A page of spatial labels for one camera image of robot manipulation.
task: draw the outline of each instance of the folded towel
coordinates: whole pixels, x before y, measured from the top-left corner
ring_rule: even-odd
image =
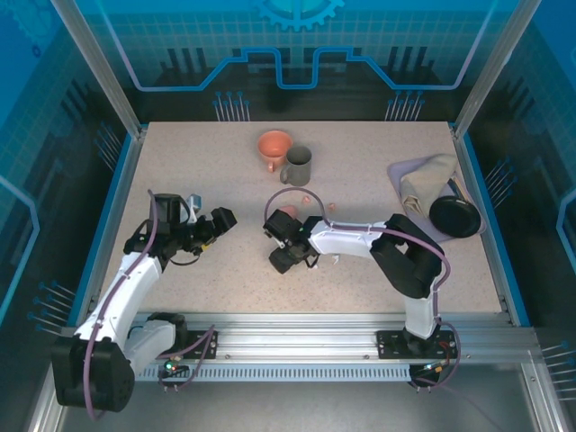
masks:
[[[430,206],[454,174],[458,159],[454,155],[431,157],[416,171],[400,180],[400,197],[407,210],[428,217]]]

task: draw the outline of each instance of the glass panel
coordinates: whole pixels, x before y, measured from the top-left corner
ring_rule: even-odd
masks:
[[[0,2],[0,35],[0,419],[23,430],[125,131],[49,1]]]
[[[576,345],[575,21],[571,1],[540,4],[470,128],[528,316],[544,347],[564,339]]]
[[[411,121],[455,119],[517,0],[78,3],[144,122]]]

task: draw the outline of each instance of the mug handle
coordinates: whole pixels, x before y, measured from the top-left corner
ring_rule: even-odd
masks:
[[[288,183],[288,171],[290,170],[289,165],[284,165],[282,171],[280,171],[280,182],[284,185]]]

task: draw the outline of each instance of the gear graphic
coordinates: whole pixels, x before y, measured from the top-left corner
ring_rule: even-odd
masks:
[[[20,30],[35,44],[50,34],[50,8],[50,0],[0,0],[0,12],[12,12]]]
[[[256,0],[260,18],[268,18],[272,25],[280,24],[284,31],[302,27],[312,30],[314,24],[324,25],[327,17],[336,16],[336,8],[344,6],[344,0]]]

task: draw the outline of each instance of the gray floor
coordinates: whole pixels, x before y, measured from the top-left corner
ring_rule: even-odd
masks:
[[[467,366],[450,387],[464,392],[502,430],[535,430],[516,371]],[[60,432],[124,431],[466,431],[497,430],[461,397],[405,383],[197,383],[164,394],[137,384],[129,406],[92,424],[67,409]]]

